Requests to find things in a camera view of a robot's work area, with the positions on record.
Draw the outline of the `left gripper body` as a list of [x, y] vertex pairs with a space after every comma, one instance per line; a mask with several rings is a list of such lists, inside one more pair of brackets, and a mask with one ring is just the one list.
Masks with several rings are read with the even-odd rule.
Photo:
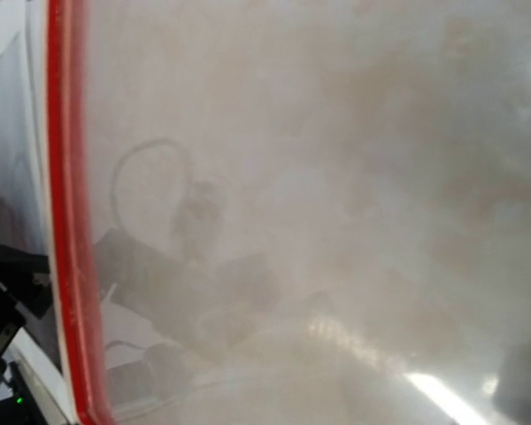
[[49, 259], [0, 245], [0, 424], [44, 424], [19, 367], [4, 360], [4, 353], [27, 323], [18, 305], [38, 319], [50, 309]]

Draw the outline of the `red wooden picture frame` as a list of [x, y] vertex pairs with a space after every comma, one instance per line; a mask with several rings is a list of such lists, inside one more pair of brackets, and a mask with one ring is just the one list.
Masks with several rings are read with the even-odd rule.
[[52, 244], [66, 372], [81, 424], [112, 424], [90, 232], [85, 112], [85, 1], [50, 1], [47, 121]]

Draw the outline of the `clear acrylic sheet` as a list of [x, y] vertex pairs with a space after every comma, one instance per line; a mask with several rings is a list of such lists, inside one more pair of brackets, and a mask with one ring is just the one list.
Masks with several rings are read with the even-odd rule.
[[531, 424], [531, 1], [91, 1], [118, 424]]

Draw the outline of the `autumn forest photo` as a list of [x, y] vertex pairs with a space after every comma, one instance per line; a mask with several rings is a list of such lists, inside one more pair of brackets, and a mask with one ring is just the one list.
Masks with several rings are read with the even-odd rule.
[[0, 244], [45, 254], [35, 117], [23, 54], [16, 36], [0, 55]]

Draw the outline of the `white mat board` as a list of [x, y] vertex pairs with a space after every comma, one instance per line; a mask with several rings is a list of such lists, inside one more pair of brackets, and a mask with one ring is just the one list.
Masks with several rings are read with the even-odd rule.
[[[48, 251], [44, 1], [0, 1], [0, 243]], [[30, 317], [9, 350], [49, 424], [76, 414], [61, 372], [55, 310]]]

